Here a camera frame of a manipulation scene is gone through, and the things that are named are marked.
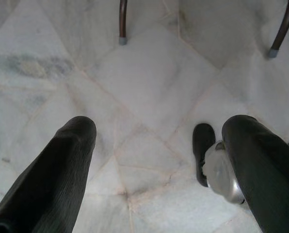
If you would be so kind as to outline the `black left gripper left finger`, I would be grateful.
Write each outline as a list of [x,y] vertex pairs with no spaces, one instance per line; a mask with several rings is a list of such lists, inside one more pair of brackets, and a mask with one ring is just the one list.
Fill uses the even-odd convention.
[[62,126],[0,202],[0,233],[70,233],[86,189],[96,125],[76,116]]

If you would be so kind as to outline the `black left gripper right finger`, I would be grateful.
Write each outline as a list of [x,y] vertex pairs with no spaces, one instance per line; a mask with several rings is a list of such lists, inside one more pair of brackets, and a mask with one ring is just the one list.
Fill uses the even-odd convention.
[[289,233],[289,145],[255,118],[236,115],[222,137],[241,191],[264,233]]

